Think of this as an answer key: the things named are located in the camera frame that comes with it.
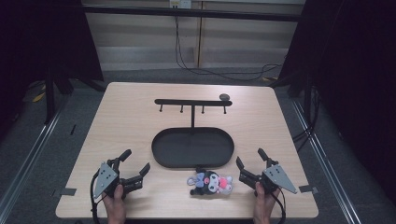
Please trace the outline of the person's left hand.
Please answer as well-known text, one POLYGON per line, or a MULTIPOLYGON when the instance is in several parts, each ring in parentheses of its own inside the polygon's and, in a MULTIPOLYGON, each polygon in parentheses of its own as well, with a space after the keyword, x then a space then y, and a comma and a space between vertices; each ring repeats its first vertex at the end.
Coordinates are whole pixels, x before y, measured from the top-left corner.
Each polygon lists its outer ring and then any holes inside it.
POLYGON ((112 197, 102 194, 107 214, 107 224, 124 224, 126 221, 126 207, 122 199, 123 185, 117 185, 112 197))

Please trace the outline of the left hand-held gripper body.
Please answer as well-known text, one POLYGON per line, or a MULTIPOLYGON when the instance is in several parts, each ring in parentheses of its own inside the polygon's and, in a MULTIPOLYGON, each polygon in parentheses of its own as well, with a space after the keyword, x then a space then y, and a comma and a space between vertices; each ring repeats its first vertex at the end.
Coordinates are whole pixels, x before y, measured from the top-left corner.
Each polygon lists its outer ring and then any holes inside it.
POLYGON ((109 197, 114 196, 117 185, 123 186, 122 199, 132 191, 143 188, 144 170, 131 178, 120 178, 120 163, 125 158, 116 158, 103 162, 92 181, 92 197, 97 199, 103 193, 109 197))

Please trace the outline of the black and pink plush keychain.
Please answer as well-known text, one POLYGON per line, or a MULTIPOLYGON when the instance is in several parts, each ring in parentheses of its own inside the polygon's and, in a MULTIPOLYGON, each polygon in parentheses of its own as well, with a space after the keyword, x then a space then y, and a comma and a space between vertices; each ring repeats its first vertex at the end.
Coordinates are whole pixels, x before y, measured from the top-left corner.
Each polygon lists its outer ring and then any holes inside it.
POLYGON ((231 176, 218 175, 213 171, 197 168, 196 174, 187 179, 187 184, 193 186, 190 195, 228 195, 233 190, 233 178, 231 176))

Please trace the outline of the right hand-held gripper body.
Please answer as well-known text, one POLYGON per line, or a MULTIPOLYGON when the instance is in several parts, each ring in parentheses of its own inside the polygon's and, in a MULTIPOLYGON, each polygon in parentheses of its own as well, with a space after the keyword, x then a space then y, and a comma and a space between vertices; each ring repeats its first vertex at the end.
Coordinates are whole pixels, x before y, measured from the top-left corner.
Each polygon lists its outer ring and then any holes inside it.
POLYGON ((285 189, 293 194, 297 193, 297 189, 280 165, 266 168, 260 175, 254 175, 244 167, 241 167, 239 180, 252 189, 255 189, 256 184, 260 183, 266 194, 271 194, 277 189, 285 189))

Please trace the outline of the white wall socket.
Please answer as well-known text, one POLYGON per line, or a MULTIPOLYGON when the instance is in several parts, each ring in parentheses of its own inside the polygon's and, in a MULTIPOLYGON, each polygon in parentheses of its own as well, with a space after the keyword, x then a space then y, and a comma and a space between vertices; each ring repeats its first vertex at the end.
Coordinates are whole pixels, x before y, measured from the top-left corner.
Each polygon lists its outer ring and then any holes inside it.
POLYGON ((170 8, 191 9, 191 0, 169 0, 170 8))

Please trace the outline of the black horizontal bar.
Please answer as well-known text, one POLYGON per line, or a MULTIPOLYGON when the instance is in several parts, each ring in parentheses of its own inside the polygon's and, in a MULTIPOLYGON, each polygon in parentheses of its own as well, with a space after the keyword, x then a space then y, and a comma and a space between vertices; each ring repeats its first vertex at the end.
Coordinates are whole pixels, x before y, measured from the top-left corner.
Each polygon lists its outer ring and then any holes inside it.
POLYGON ((211 19, 235 19, 252 21, 290 21, 298 22, 302 17, 292 14, 235 12, 207 9, 184 9, 164 7, 116 7, 108 5, 83 4, 82 8, 89 13, 129 14, 147 16, 174 16, 211 19))

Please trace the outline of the black metal stand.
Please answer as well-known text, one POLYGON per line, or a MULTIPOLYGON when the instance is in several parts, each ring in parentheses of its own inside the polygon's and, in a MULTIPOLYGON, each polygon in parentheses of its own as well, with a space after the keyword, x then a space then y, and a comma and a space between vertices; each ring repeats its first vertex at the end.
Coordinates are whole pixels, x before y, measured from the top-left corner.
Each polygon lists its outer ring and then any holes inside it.
POLYGON ((71 94, 74 88, 69 81, 67 69, 62 65, 52 65, 47 69, 45 86, 47 103, 47 115, 45 123, 49 124, 55 116, 54 87, 57 87, 61 94, 71 94))

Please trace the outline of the black hook rack with tray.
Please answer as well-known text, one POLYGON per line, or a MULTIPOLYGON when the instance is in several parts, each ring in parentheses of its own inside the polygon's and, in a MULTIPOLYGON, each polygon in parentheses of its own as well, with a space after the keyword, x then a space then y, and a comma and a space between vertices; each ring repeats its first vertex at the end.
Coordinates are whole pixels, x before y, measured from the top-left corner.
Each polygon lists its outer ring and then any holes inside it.
POLYGON ((234 152, 234 142, 231 136, 220 128, 196 127, 195 107, 202 111, 206 107, 226 108, 233 103, 230 100, 204 101, 155 99, 154 103, 163 111, 165 105, 179 105, 180 110, 185 106, 191 108, 191 126, 167 128, 153 138, 151 150, 156 162, 166 168, 195 168, 220 167, 225 165, 234 152))

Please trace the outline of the metal floor rail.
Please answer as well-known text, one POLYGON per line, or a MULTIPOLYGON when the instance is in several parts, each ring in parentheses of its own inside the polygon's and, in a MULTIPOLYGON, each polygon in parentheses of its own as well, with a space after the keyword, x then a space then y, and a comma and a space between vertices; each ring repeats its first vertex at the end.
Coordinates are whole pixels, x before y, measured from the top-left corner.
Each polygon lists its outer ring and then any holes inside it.
POLYGON ((318 162, 327 178, 327 181, 332 189, 332 193, 346 218, 347 223, 362 224, 355 205, 350 200, 345 188, 341 184, 317 135, 313 131, 308 130, 308 122, 304 118, 303 106, 296 100, 292 101, 292 105, 296 115, 298 116, 298 120, 304 129, 307 140, 315 152, 318 162))
POLYGON ((0 222, 15 204, 34 208, 50 197, 51 190, 45 187, 49 178, 33 175, 33 171, 62 111, 45 123, 46 110, 26 108, 0 141, 0 222))

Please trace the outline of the black curtain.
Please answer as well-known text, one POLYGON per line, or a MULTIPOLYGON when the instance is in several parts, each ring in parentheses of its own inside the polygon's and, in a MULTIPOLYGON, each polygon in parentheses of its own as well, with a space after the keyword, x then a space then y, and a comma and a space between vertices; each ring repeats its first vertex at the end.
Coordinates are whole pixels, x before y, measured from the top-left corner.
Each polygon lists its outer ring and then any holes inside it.
POLYGON ((0 138, 21 112, 22 98, 47 69, 62 65, 95 90, 105 88, 81 0, 0 0, 0 138))
POLYGON ((305 0, 280 73, 308 84, 396 203, 396 0, 305 0))

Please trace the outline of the person's right hand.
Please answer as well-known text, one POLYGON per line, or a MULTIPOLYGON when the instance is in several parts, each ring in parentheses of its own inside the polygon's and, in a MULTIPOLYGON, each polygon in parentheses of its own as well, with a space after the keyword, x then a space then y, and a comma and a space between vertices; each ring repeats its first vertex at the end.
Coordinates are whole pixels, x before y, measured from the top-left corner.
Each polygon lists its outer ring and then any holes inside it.
POLYGON ((257 196, 253 209, 254 224, 270 224, 270 217, 276 204, 276 199, 280 193, 280 189, 273 192, 273 195, 266 194, 261 183, 255 184, 257 196))

